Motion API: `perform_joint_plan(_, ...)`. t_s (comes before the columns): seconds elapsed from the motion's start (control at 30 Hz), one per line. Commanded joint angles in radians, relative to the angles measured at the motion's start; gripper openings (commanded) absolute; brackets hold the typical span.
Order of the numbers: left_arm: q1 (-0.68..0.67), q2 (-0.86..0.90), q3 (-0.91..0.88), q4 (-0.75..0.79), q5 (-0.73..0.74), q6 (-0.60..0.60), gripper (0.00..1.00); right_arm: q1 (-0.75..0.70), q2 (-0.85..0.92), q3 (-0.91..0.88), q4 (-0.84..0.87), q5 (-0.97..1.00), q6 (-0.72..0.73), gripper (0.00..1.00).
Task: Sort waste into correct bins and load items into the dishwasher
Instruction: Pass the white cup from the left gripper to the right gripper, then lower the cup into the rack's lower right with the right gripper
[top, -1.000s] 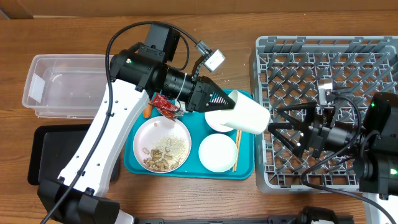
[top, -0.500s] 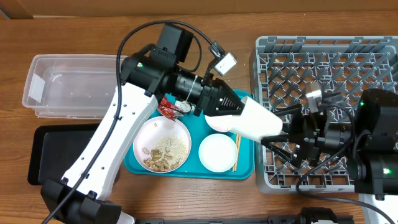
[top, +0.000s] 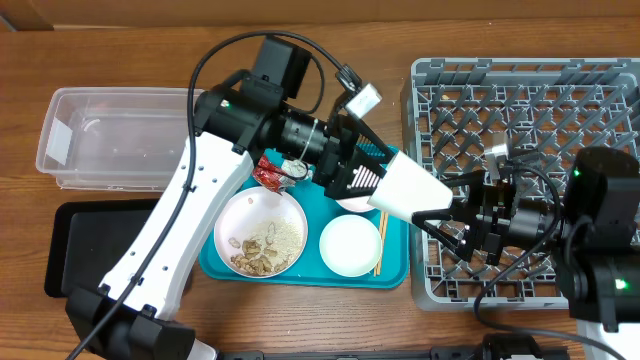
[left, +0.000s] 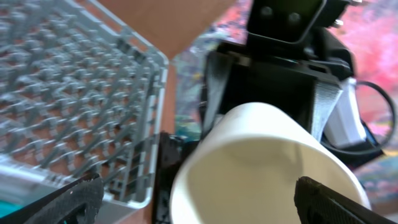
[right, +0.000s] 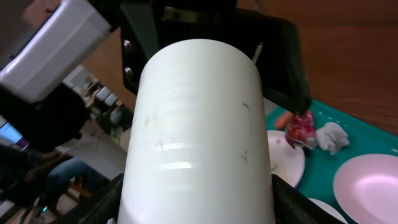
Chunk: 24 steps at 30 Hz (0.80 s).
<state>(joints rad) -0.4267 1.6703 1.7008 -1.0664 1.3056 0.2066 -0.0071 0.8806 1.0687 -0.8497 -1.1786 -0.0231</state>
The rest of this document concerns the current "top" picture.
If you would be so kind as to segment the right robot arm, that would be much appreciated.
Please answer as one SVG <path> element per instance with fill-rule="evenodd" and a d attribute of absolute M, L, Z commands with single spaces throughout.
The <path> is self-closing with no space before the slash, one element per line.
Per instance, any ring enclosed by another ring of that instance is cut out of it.
<path fill-rule="evenodd" d="M 579 342 L 592 359 L 636 359 L 639 333 L 639 251 L 632 244 L 638 224 L 639 162 L 613 148 L 581 149 L 559 191 L 543 171 L 528 165 L 531 152 L 493 155 L 492 184 L 483 172 L 445 180 L 446 189 L 466 186 L 466 201 L 415 211 L 410 220 L 458 258 L 476 250 L 491 265 L 506 247 L 522 250 L 482 287 L 473 313 L 483 325 L 519 335 Z M 537 253 L 554 262 L 555 282 L 578 322 L 575 335 L 500 324 L 480 312 L 482 300 Z"/>

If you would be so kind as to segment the white tissue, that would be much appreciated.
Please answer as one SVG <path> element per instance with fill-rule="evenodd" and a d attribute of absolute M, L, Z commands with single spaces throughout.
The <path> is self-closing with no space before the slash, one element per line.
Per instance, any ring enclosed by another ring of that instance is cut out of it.
<path fill-rule="evenodd" d="M 294 181 L 303 181 L 312 176 L 310 166 L 298 159 L 284 160 L 281 165 L 281 170 L 288 178 Z"/>

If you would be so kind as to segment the white bowl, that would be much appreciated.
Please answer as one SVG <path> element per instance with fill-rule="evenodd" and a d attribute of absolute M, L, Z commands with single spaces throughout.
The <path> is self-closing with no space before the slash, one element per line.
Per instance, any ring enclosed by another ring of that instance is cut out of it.
<path fill-rule="evenodd" d="M 337 204 L 352 213 L 366 213 L 375 209 L 374 206 L 368 204 L 369 199 L 369 196 L 346 198 L 337 200 Z"/>

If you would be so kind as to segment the red snack wrapper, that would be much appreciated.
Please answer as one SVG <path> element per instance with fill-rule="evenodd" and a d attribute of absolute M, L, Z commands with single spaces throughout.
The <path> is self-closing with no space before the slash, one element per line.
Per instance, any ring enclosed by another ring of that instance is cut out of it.
<path fill-rule="evenodd" d="M 283 169 L 274 165 L 263 155 L 252 171 L 252 177 L 267 190 L 281 194 L 287 188 L 294 187 L 296 181 Z"/>

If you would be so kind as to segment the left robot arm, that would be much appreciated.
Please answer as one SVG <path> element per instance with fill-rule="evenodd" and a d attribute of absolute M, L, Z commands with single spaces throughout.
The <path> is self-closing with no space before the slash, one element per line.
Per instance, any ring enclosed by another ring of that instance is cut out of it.
<path fill-rule="evenodd" d="M 142 230 L 97 288 L 68 297 L 78 352 L 105 359 L 215 359 L 175 317 L 199 253 L 223 208 L 268 149 L 313 169 L 328 197 L 370 195 L 391 150 L 365 124 L 380 92 L 337 63 L 342 94 L 327 120 L 290 105 L 306 69 L 326 52 L 291 32 L 265 30 L 251 69 L 187 94 L 188 137 L 179 165 Z"/>

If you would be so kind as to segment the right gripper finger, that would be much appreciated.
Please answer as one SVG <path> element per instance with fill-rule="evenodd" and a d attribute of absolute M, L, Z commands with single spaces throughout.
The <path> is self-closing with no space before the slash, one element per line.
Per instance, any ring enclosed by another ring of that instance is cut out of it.
<path fill-rule="evenodd" d="M 442 183 L 449 188 L 466 187 L 481 188 L 484 184 L 485 171 L 475 170 L 468 173 L 463 173 L 459 176 L 451 177 L 442 180 Z"/>
<path fill-rule="evenodd" d="M 411 215 L 411 223 L 438 240 L 458 258 L 470 261 L 474 251 L 471 240 L 458 239 L 440 229 L 440 222 L 455 221 L 469 225 L 475 216 L 461 208 L 447 208 L 439 210 L 423 210 Z"/>

